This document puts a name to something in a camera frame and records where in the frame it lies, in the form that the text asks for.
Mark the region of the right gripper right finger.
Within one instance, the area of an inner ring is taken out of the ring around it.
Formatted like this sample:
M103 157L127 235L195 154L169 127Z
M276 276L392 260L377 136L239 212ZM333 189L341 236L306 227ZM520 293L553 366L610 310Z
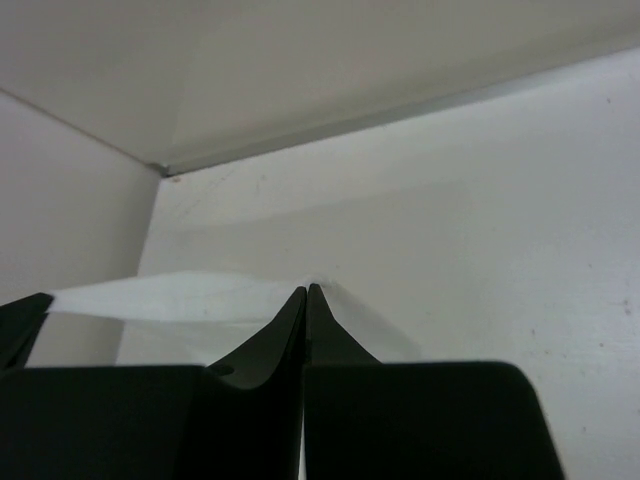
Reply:
M505 362L383 363L311 285L305 473L310 479L561 479L538 396Z

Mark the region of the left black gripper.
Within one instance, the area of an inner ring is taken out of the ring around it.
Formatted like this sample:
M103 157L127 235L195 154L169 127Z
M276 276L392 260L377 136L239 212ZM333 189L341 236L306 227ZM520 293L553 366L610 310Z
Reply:
M1 306L0 364L2 370L25 367L53 301L52 295L36 293Z

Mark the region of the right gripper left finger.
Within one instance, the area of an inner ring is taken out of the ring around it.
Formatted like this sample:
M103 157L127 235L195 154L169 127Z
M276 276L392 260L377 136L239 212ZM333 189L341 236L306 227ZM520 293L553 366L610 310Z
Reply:
M5 479L295 479L306 292L209 365L1 369Z

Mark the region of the white tank top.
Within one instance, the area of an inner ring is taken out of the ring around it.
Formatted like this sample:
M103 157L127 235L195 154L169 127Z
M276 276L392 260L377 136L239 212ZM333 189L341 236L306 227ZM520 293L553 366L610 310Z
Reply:
M307 275L267 280L182 271L57 290L51 313L123 322L117 362L210 364L265 327L296 288L320 286L331 313L366 350L387 362L416 361L419 345L338 283Z

